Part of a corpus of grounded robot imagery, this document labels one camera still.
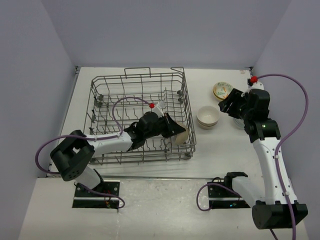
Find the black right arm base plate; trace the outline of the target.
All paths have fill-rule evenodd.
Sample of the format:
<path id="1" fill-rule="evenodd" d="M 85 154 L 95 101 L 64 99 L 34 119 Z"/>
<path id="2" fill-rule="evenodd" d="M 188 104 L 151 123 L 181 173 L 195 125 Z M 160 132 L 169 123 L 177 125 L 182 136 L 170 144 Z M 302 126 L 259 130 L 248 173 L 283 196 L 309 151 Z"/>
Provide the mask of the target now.
<path id="1" fill-rule="evenodd" d="M 250 206 L 237 194 L 234 194 L 223 187 L 228 186 L 220 177 L 215 177 L 213 180 L 207 182 L 208 184 L 214 183 L 207 187 L 209 209 L 248 209 Z"/>

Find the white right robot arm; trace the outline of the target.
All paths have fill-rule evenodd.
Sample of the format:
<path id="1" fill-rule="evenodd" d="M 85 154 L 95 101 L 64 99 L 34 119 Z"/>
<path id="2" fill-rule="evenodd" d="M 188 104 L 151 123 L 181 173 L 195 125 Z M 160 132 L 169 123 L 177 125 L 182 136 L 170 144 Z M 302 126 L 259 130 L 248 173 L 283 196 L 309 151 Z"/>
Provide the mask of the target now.
<path id="1" fill-rule="evenodd" d="M 244 172 L 228 172 L 223 191 L 227 196 L 240 195 L 250 206 L 252 219 L 259 230 L 294 229 L 308 214 L 299 203 L 288 178 L 280 148 L 281 134 L 275 120 L 269 118 L 270 94 L 262 89 L 242 92 L 233 89 L 218 106 L 230 117 L 243 120 L 261 168 L 264 193 Z"/>

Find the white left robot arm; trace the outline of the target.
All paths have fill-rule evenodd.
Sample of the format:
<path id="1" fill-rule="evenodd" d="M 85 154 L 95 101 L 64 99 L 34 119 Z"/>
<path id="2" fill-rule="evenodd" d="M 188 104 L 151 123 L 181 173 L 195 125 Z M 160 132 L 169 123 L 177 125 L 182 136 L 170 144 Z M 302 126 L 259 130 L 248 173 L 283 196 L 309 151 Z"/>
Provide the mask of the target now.
<path id="1" fill-rule="evenodd" d="M 88 166 L 91 159 L 103 154 L 136 150 L 147 139 L 157 136 L 174 138 L 181 145 L 189 137 L 189 131 L 168 113 L 158 116 L 149 111 L 117 133 L 97 136 L 85 135 L 81 130 L 75 130 L 51 151 L 50 158 L 65 182 L 74 180 L 97 197 L 103 193 L 104 184 L 99 173 Z"/>

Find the yellow green patterned bowl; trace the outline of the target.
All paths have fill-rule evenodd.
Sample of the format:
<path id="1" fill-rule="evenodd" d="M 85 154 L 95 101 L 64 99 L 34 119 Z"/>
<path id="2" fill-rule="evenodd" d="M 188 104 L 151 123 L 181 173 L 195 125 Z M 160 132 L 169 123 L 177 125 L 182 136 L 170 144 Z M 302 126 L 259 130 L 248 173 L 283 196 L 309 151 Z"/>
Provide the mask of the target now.
<path id="1" fill-rule="evenodd" d="M 218 96 L 218 95 L 214 94 L 214 97 L 219 101 L 223 101 L 228 97 L 228 94 L 227 95 L 222 95 L 222 96 Z"/>

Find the cream floral patterned bowl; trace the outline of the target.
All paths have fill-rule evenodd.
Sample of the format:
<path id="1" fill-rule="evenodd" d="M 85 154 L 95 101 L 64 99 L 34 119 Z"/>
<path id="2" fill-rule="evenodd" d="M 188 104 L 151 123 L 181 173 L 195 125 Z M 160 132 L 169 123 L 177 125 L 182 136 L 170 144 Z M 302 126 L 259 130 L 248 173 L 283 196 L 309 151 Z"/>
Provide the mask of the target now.
<path id="1" fill-rule="evenodd" d="M 225 96 L 225 95 L 229 95 L 233 88 L 234 87 L 231 84 L 221 81 L 221 82 L 217 82 L 213 86 L 212 92 L 214 95 L 217 95 L 217 96 Z"/>

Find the beige bowl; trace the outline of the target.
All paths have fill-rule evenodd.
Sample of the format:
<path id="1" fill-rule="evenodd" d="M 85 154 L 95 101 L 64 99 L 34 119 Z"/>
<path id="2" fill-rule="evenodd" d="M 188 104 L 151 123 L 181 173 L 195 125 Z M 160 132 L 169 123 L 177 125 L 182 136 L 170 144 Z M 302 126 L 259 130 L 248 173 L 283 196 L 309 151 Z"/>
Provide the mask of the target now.
<path id="1" fill-rule="evenodd" d="M 220 111 L 214 106 L 203 106 L 197 111 L 196 118 L 200 119 L 200 121 L 204 122 L 205 124 L 214 123 L 219 121 Z"/>
<path id="2" fill-rule="evenodd" d="M 218 121 L 213 122 L 213 123 L 204 123 L 202 121 L 200 121 L 200 119 L 197 119 L 197 124 L 201 129 L 204 130 L 210 130 L 213 129 L 216 125 L 217 125 Z"/>
<path id="3" fill-rule="evenodd" d="M 176 135 L 173 143 L 178 146 L 184 145 L 189 137 L 189 130 L 186 127 L 186 125 L 184 125 L 182 122 L 177 121 L 176 123 L 182 128 L 184 128 L 185 131 Z"/>

